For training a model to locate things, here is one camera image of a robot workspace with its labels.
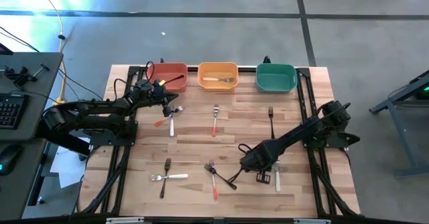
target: concrete floor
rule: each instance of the concrete floor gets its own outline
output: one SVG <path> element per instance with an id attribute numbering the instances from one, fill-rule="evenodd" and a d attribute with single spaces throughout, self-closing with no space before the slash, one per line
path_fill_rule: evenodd
<path id="1" fill-rule="evenodd" d="M 297 0 L 53 0 L 58 9 L 126 12 L 299 13 Z M 425 15 L 429 0 L 304 0 L 307 13 L 347 15 Z M 46 0 L 0 0 L 0 10 L 51 9 Z M 103 94 L 112 64 L 148 60 L 274 62 L 308 66 L 300 19 L 63 17 L 68 42 L 64 60 L 70 77 Z M 56 17 L 1 15 L 0 26 L 40 51 L 58 50 Z M 390 116 L 368 108 L 428 69 L 427 20 L 317 20 L 308 27 L 317 66 L 327 66 L 337 100 L 351 102 L 348 132 L 361 141 L 351 147 L 351 168 L 362 214 L 368 217 L 429 223 L 429 175 L 395 179 L 408 163 Z M 29 51 L 0 36 L 14 51 Z M 80 98 L 93 96 L 74 89 Z M 51 97 L 59 93 L 57 79 Z M 75 96 L 66 91 L 69 101 Z M 427 156 L 424 109 L 401 109 L 412 139 Z M 45 180 L 46 204 L 28 207 L 25 217 L 69 214 L 77 185 L 60 189 Z"/>

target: wooden tabletop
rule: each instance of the wooden tabletop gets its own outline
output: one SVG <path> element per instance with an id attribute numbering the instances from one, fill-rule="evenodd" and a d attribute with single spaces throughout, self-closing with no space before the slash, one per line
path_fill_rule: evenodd
<path id="1" fill-rule="evenodd" d="M 113 65 L 105 98 L 114 99 L 113 81 L 127 78 L 129 65 Z M 328 70 L 310 68 L 316 104 L 320 106 L 334 99 Z M 307 97 L 305 81 L 304 94 Z M 125 86 L 118 82 L 117 92 L 122 95 Z M 205 92 L 198 85 L 196 72 L 189 72 L 186 92 L 173 102 L 186 109 L 175 115 L 175 136 L 169 136 L 166 121 L 160 127 L 162 108 L 139 109 L 137 141 L 131 149 L 127 177 L 122 198 L 122 216 L 169 217 L 316 217 L 316 206 L 310 167 L 306 150 L 300 142 L 288 148 L 280 163 L 281 191 L 275 191 L 274 175 L 271 184 L 256 182 L 256 173 L 242 173 L 233 190 L 216 178 L 219 199 L 212 194 L 211 175 L 203 168 L 214 160 L 218 173 L 229 178 L 240 169 L 243 153 L 238 144 L 255 146 L 271 137 L 268 107 L 273 106 L 275 136 L 281 136 L 301 121 L 298 93 L 261 94 L 255 88 L 255 74 L 241 73 L 239 84 L 232 93 Z M 213 105 L 219 104 L 218 135 L 211 136 Z M 88 206 L 104 185 L 109 169 L 112 147 L 101 147 L 94 153 L 86 168 L 80 192 L 81 209 Z M 352 210 L 359 213 L 349 162 L 345 153 L 326 149 L 332 185 Z M 149 180 L 152 174 L 164 174 L 166 158 L 172 159 L 169 174 L 189 174 L 187 180 L 167 180 L 164 199 L 160 199 L 162 182 Z M 322 199 L 328 211 L 323 185 Z M 113 187 L 113 206 L 116 185 Z"/>

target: metal stand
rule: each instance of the metal stand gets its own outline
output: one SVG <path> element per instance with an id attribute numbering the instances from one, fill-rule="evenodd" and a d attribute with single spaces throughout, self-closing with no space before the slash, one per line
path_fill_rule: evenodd
<path id="1" fill-rule="evenodd" d="M 390 112 L 393 123 L 395 124 L 396 131 L 400 136 L 401 144 L 407 154 L 408 161 L 410 162 L 410 168 L 405 170 L 397 170 L 395 177 L 401 178 L 405 176 L 429 173 L 429 165 L 418 157 L 418 146 L 408 140 L 407 129 L 404 121 L 399 117 L 396 111 L 396 104 L 407 103 L 407 98 L 414 95 L 417 91 L 422 90 L 429 84 L 429 70 L 421 74 L 417 78 L 410 81 L 410 84 L 398 91 L 396 94 L 388 97 L 369 111 L 372 114 L 378 114 L 381 110 L 387 109 Z"/>

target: keyboard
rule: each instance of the keyboard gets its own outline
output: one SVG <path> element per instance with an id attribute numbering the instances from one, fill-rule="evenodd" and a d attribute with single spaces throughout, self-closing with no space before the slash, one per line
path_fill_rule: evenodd
<path id="1" fill-rule="evenodd" d="M 29 95 L 0 93 L 0 129 L 17 129 Z"/>

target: wood grain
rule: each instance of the wood grain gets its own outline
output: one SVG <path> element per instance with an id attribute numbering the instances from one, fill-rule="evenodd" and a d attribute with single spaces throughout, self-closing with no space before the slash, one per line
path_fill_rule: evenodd
<path id="1" fill-rule="evenodd" d="M 113 65 L 105 98 L 114 99 L 113 81 L 126 79 L 129 65 Z M 316 104 L 332 100 L 327 68 L 310 68 Z M 117 91 L 122 95 L 124 85 Z M 261 94 L 255 89 L 255 75 L 243 73 L 232 93 L 206 92 L 199 87 L 196 72 L 189 72 L 186 92 L 173 101 L 185 110 L 174 118 L 176 136 L 169 137 L 168 121 L 159 127 L 161 107 L 139 109 L 137 141 L 131 149 L 120 215 L 171 217 L 316 217 L 316 207 L 306 150 L 296 143 L 280 156 L 281 188 L 255 181 L 256 173 L 242 173 L 235 181 L 237 190 L 216 179 L 219 199 L 212 197 L 212 179 L 203 168 L 213 159 L 225 178 L 239 169 L 243 157 L 237 146 L 251 147 L 270 138 L 268 106 L 274 109 L 276 136 L 285 134 L 301 122 L 298 94 Z M 218 135 L 211 137 L 213 105 L 219 104 Z M 80 206 L 86 207 L 106 181 L 112 147 L 101 147 L 88 161 L 80 192 Z M 332 184 L 352 210 L 359 212 L 355 187 L 347 157 L 339 150 L 326 150 Z M 189 174 L 187 180 L 168 180 L 166 195 L 160 199 L 162 182 L 149 180 L 163 174 L 166 158 L 172 158 L 170 174 Z M 111 195 L 111 209 L 115 197 Z M 324 208 L 328 211 L 322 188 Z"/>

